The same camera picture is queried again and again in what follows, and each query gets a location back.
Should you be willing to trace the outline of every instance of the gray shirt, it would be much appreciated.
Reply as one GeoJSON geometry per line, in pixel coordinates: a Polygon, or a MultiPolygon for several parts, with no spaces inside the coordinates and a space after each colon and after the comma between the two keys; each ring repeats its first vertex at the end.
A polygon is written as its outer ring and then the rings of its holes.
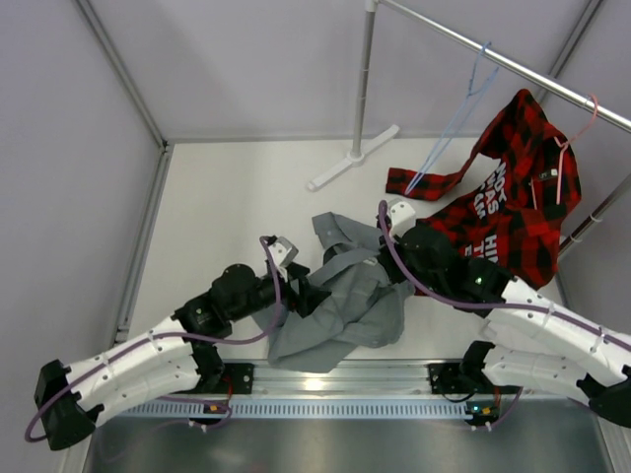
{"type": "MultiPolygon", "coordinates": [[[[403,332],[403,303],[414,294],[408,282],[391,284],[379,264],[381,231],[332,213],[313,218],[315,234],[330,257],[309,276],[331,296],[306,318],[287,311],[269,337],[270,366],[329,372],[357,346],[379,348],[403,332]]],[[[274,307],[253,316],[265,328],[274,307]]]]}

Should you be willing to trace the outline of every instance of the clothes hanger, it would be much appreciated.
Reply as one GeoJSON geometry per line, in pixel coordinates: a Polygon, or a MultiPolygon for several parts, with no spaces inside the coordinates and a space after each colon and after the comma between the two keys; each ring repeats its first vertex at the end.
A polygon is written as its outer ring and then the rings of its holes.
{"type": "Polygon", "coordinates": [[[434,163],[438,160],[441,154],[447,149],[447,147],[450,145],[454,137],[459,134],[460,130],[462,129],[462,126],[464,126],[464,123],[466,123],[466,120],[468,120],[469,116],[471,116],[471,114],[473,113],[473,111],[475,110],[479,102],[482,100],[484,95],[489,90],[491,83],[495,80],[495,77],[497,76],[497,73],[500,70],[499,67],[496,67],[493,70],[493,72],[484,80],[484,82],[482,83],[479,89],[475,91],[473,90],[473,81],[475,80],[475,74],[477,72],[477,65],[480,62],[480,58],[484,55],[484,51],[486,51],[486,49],[490,45],[491,45],[491,41],[486,42],[482,46],[482,49],[480,49],[480,52],[478,52],[477,57],[475,58],[475,62],[473,63],[473,70],[471,71],[471,78],[469,79],[468,90],[466,93],[466,97],[464,98],[464,101],[462,102],[458,110],[456,111],[456,114],[454,115],[452,120],[447,125],[447,128],[445,128],[445,131],[443,132],[439,140],[434,144],[434,147],[432,148],[432,150],[430,151],[430,154],[425,159],[425,163],[423,163],[423,166],[421,167],[421,169],[418,170],[418,172],[414,175],[412,180],[410,180],[410,183],[407,185],[405,189],[405,195],[409,195],[409,193],[412,191],[414,187],[416,187],[416,185],[419,183],[421,178],[423,178],[423,176],[430,169],[430,167],[434,165],[434,163]],[[468,112],[464,115],[464,118],[459,123],[456,130],[452,131],[452,128],[454,128],[456,121],[464,113],[464,110],[466,109],[466,106],[469,103],[469,100],[474,96],[477,96],[477,98],[473,102],[473,105],[468,110],[468,112]]]}
{"type": "MultiPolygon", "coordinates": [[[[559,152],[558,176],[556,183],[556,205],[559,205],[561,203],[561,182],[563,180],[563,159],[565,158],[565,152],[568,151],[568,148],[570,148],[570,145],[572,143],[574,143],[583,133],[588,131],[596,122],[596,117],[598,115],[598,98],[594,94],[590,94],[590,98],[594,103],[594,112],[592,113],[592,118],[590,119],[590,122],[585,125],[581,131],[579,131],[576,135],[567,140],[565,143],[561,143],[558,137],[554,137],[554,141],[556,142],[557,146],[561,148],[561,151],[559,152]]],[[[534,210],[537,210],[536,196],[534,194],[534,185],[532,178],[530,179],[530,190],[532,191],[532,204],[534,205],[534,210]]]]}

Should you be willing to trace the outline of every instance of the red plaid shirt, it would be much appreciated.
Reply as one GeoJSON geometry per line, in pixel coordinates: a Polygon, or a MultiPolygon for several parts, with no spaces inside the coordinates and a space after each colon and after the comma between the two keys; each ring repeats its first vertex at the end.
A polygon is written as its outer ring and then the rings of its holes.
{"type": "MultiPolygon", "coordinates": [[[[519,91],[484,130],[462,169],[425,174],[408,197],[438,200],[461,180],[478,154],[499,165],[482,185],[427,219],[462,255],[486,257],[538,289],[556,273],[561,223],[581,201],[572,149],[563,161],[556,203],[560,147],[567,138],[545,117],[528,90],[519,91]],[[530,184],[534,188],[536,209],[530,184]]],[[[390,169],[386,192],[404,195],[415,172],[390,169]]]]}

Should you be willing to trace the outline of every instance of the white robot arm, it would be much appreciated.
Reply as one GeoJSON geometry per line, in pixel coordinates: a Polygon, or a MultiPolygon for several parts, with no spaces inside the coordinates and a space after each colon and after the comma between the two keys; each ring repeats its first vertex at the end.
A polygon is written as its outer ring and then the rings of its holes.
{"type": "Polygon", "coordinates": [[[477,341],[462,359],[461,380],[471,386],[521,386],[566,396],[631,428],[631,336],[555,304],[491,261],[461,258],[445,236],[416,224],[408,203],[395,199],[380,210],[386,246],[401,271],[399,279],[409,279],[445,304],[511,326],[556,354],[477,341]]]}

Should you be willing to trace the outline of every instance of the metal pole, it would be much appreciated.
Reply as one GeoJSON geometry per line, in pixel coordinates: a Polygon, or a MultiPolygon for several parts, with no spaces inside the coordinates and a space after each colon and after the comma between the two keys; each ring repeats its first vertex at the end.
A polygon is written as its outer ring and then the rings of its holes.
{"type": "Polygon", "coordinates": [[[593,224],[601,222],[600,217],[611,205],[622,197],[631,188],[631,173],[628,174],[618,186],[602,201],[600,205],[561,243],[559,259],[567,255],[568,250],[575,243],[581,242],[581,237],[592,227],[593,224]]]}
{"type": "Polygon", "coordinates": [[[174,147],[169,145],[165,151],[161,153],[154,171],[151,186],[145,200],[140,229],[138,230],[138,235],[134,241],[134,249],[125,279],[125,289],[120,298],[116,312],[116,330],[112,331],[112,343],[115,341],[115,337],[118,334],[117,328],[121,325],[129,324],[134,305],[136,304],[142,270],[147,258],[147,252],[149,251],[151,234],[158,216],[160,199],[165,188],[165,182],[167,181],[167,174],[169,172],[169,165],[171,164],[173,152],[174,147]]]}
{"type": "MultiPolygon", "coordinates": [[[[596,17],[596,13],[598,13],[602,5],[604,5],[604,2],[605,0],[588,0],[581,12],[581,16],[572,27],[568,37],[563,42],[563,47],[561,47],[559,55],[556,57],[552,67],[548,71],[548,75],[550,77],[557,78],[561,75],[565,66],[568,65],[570,58],[574,55],[579,42],[581,42],[581,39],[585,35],[586,31],[592,25],[592,22],[596,17]]],[[[542,103],[547,98],[547,95],[548,91],[539,89],[534,95],[534,98],[539,103],[542,103]]]]}
{"type": "MultiPolygon", "coordinates": [[[[395,12],[398,12],[406,17],[417,20],[421,23],[424,23],[425,25],[430,27],[432,30],[440,34],[443,34],[447,37],[450,37],[454,41],[459,42],[460,44],[468,47],[469,49],[472,49],[476,52],[479,52],[482,50],[482,44],[466,36],[463,36],[460,33],[450,30],[444,25],[441,25],[440,23],[435,22],[434,20],[431,20],[430,18],[423,16],[420,13],[415,12],[414,10],[411,10],[392,0],[380,0],[380,3],[386,5],[387,7],[390,7],[395,12]]],[[[525,67],[523,64],[520,64],[519,62],[513,59],[510,59],[509,57],[503,54],[500,54],[498,52],[495,52],[494,50],[491,50],[491,49],[485,49],[484,56],[487,57],[492,62],[504,67],[505,69],[508,69],[509,71],[512,71],[515,74],[522,76],[525,79],[528,79],[532,83],[542,87],[546,91],[551,92],[555,96],[558,96],[561,99],[568,101],[569,103],[573,103],[574,105],[580,108],[584,108],[585,110],[588,110],[590,112],[594,111],[594,107],[595,107],[594,103],[591,100],[587,99],[586,96],[578,94],[572,91],[571,89],[568,89],[567,87],[562,86],[561,84],[551,79],[550,77],[534,72],[531,69],[528,69],[527,67],[525,67]]],[[[611,123],[612,125],[626,132],[631,132],[631,120],[629,120],[628,118],[625,118],[605,108],[604,106],[598,107],[597,114],[600,118],[611,123]]]]}
{"type": "Polygon", "coordinates": [[[355,108],[355,128],[353,130],[353,148],[351,149],[352,158],[362,156],[362,132],[364,129],[364,113],[366,112],[366,91],[368,90],[368,72],[371,65],[373,32],[375,31],[375,15],[377,13],[374,8],[371,10],[366,10],[366,20],[364,24],[364,45],[362,46],[362,65],[359,73],[359,88],[355,108]]]}

